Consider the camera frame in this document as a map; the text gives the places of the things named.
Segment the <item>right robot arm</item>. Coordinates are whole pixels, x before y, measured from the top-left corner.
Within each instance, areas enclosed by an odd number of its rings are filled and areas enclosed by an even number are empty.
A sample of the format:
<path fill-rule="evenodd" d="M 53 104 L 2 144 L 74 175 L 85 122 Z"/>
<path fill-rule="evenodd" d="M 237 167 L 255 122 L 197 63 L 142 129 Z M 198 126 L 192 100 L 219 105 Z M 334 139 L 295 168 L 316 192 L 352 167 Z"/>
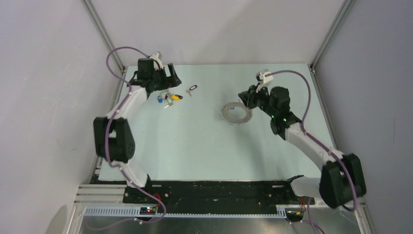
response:
<path fill-rule="evenodd" d="M 274 87 L 269 91 L 264 87 L 257 92 L 252 85 L 238 97 L 248 109 L 259 108 L 270 116 L 273 134 L 298 148 L 321 172 L 320 178 L 299 176 L 293 179 L 283 190 L 286 202 L 294 204 L 306 196 L 320 198 L 333 209 L 350 201 L 357 206 L 358 198 L 367 192 L 359 157 L 326 146 L 306 130 L 303 121 L 290 110 L 288 89 Z"/>

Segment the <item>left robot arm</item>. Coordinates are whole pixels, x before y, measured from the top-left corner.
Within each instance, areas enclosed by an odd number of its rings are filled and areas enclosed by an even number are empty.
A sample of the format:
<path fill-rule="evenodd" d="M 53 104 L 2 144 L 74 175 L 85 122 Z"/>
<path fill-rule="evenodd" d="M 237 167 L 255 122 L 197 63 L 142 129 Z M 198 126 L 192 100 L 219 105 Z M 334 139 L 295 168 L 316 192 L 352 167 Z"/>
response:
<path fill-rule="evenodd" d="M 154 197 L 154 190 L 146 185 L 149 175 L 130 163 L 136 147 L 129 121 L 152 93 L 177 87 L 182 82 L 171 63 L 167 65 L 169 73 L 166 73 L 158 52 L 140 58 L 137 64 L 137 71 L 126 83 L 124 98 L 106 116 L 94 119 L 94 141 L 96 154 L 111 168 L 117 168 L 129 186 L 137 187 L 137 199 L 148 203 Z"/>

